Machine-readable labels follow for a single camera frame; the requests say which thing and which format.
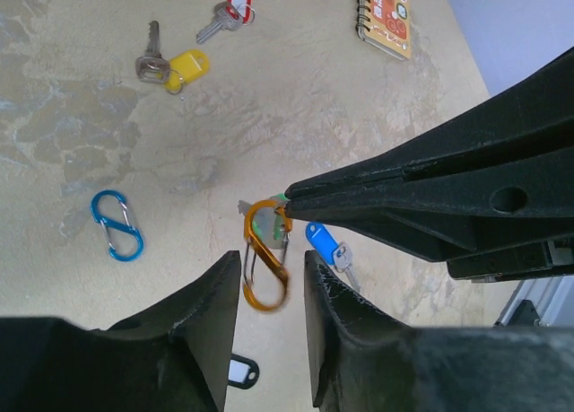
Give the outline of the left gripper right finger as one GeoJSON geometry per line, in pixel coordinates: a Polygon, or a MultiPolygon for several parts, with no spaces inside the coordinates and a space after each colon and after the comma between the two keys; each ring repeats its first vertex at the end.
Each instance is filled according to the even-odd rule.
{"type": "Polygon", "coordinates": [[[304,302],[314,408],[415,408],[413,330],[354,292],[314,250],[304,255],[304,302]]]}

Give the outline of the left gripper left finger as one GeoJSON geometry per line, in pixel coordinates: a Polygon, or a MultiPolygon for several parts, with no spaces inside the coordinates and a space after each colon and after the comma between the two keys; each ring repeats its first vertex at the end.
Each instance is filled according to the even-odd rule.
{"type": "Polygon", "coordinates": [[[239,305],[240,254],[108,330],[126,346],[129,411],[222,411],[239,305]]]}

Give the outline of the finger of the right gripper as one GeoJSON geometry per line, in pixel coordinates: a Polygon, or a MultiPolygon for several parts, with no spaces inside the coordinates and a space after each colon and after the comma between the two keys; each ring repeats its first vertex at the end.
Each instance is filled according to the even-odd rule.
{"type": "Polygon", "coordinates": [[[287,213],[433,262],[565,239],[573,234],[573,153],[426,180],[353,185],[289,199],[287,213]]]}
{"type": "Polygon", "coordinates": [[[553,152],[573,143],[573,52],[520,83],[407,142],[366,161],[301,180],[291,201],[353,185],[478,171],[553,152]]]}

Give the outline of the key with green tag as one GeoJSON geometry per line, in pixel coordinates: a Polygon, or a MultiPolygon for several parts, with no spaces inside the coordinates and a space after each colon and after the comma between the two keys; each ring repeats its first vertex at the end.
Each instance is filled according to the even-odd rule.
{"type": "MultiPolygon", "coordinates": [[[[284,194],[277,194],[269,197],[276,204],[286,202],[288,198],[284,194]]],[[[245,201],[238,201],[238,211],[241,215],[247,216],[252,204],[245,201]]],[[[257,237],[270,250],[284,250],[282,218],[274,212],[272,207],[264,207],[257,211],[253,218],[253,230],[257,237]]]]}

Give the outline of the orange carabiner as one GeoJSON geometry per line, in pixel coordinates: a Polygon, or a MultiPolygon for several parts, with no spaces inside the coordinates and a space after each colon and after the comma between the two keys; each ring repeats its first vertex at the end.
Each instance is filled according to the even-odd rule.
{"type": "Polygon", "coordinates": [[[292,230],[292,219],[286,215],[285,205],[286,203],[284,201],[279,202],[272,199],[258,201],[249,208],[244,219],[243,237],[247,247],[242,270],[242,291],[247,303],[253,309],[260,312],[270,313],[278,311],[286,303],[289,294],[290,275],[285,266],[285,260],[289,244],[289,233],[292,230]],[[265,245],[253,227],[256,214],[265,208],[272,209],[274,214],[278,215],[282,220],[280,223],[282,253],[279,259],[265,245]],[[260,259],[267,266],[282,287],[282,294],[276,303],[263,303],[256,298],[253,292],[255,263],[257,259],[260,259]]]}

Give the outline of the key with yellow tag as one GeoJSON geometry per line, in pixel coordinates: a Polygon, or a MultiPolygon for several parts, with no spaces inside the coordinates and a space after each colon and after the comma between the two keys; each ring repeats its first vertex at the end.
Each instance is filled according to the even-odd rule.
{"type": "Polygon", "coordinates": [[[143,55],[135,60],[137,77],[145,83],[160,84],[170,94],[179,94],[193,81],[203,77],[210,70],[205,53],[190,49],[168,60],[160,52],[160,25],[149,22],[148,44],[143,55]]]}

